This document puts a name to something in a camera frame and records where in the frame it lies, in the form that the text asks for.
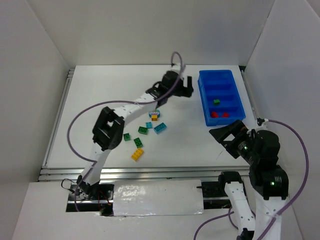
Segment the small green lego brick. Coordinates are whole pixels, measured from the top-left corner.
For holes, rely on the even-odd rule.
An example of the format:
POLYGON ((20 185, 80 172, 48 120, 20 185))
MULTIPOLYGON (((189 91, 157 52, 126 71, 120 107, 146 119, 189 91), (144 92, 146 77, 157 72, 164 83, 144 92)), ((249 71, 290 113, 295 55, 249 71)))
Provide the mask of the small green lego brick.
POLYGON ((220 101, 219 99, 214 99, 214 100, 213 100, 213 104, 214 104, 215 106, 219 105, 220 103, 221 103, 221 101, 220 101))

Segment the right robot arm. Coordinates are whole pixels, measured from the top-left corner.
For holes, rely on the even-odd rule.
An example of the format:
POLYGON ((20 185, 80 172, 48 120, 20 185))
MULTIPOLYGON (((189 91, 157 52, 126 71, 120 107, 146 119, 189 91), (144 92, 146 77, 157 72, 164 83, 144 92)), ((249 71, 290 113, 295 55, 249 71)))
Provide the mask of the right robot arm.
POLYGON ((289 178, 277 164, 279 137, 265 129, 249 130, 241 120, 209 130, 212 137, 234 158, 249 164, 249 180, 254 189, 252 213, 244 184, 237 171, 223 171, 218 177, 229 197, 238 227, 239 240, 279 240, 282 218, 278 211, 287 203, 289 178))

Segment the red arch lego brick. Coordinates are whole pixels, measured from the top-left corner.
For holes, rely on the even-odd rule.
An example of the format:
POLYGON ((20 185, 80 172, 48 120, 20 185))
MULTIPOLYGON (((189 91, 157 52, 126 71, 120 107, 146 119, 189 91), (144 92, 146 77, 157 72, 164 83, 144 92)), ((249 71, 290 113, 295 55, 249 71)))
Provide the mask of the red arch lego brick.
POLYGON ((216 118, 219 118, 219 114, 215 111, 212 111, 210 114, 210 117, 216 119, 216 118))

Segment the yellow lego brick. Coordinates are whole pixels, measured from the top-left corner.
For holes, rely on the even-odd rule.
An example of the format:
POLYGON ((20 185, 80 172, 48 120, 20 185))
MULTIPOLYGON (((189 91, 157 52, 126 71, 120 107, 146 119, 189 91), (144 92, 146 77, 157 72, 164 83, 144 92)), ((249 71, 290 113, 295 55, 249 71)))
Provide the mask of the yellow lego brick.
POLYGON ((137 148, 136 151, 131 155, 131 159, 137 162, 141 156, 144 154, 144 150, 142 148, 137 148))

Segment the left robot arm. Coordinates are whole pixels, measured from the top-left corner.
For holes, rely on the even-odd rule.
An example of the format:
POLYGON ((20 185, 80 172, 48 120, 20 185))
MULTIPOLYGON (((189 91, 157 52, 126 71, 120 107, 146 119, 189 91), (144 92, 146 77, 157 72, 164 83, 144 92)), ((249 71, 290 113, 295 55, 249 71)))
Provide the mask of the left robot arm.
POLYGON ((194 91, 192 77, 184 78, 175 70, 167 71, 161 81, 156 82, 133 102, 115 109, 104 107, 92 129, 93 146, 87 166, 78 176, 76 183, 85 198, 97 195, 101 172, 111 151, 123 140, 124 128, 141 115, 166 104, 171 96, 191 97, 194 91))

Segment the teal rectangular lego brick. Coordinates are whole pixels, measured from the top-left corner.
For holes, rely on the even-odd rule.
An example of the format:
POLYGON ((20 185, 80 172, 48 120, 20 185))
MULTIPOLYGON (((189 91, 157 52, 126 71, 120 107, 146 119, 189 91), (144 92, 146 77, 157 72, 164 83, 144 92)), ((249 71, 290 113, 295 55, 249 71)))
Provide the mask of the teal rectangular lego brick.
POLYGON ((157 125, 157 126, 155 126, 154 128, 153 128, 153 130, 154 130, 154 132, 158 135, 158 134, 160 134, 160 133, 162 133, 164 130, 166 130, 167 129, 167 125, 164 123, 164 122, 162 122, 162 123, 160 123, 159 125, 157 125))

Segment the red rectangular lego brick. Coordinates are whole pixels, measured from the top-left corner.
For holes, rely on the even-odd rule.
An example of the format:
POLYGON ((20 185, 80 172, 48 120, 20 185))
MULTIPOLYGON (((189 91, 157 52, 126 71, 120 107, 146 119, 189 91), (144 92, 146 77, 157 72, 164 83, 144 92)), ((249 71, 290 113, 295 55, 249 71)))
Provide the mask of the red rectangular lego brick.
POLYGON ((222 118, 229 118, 230 114, 228 112, 224 112, 221 117, 222 118))

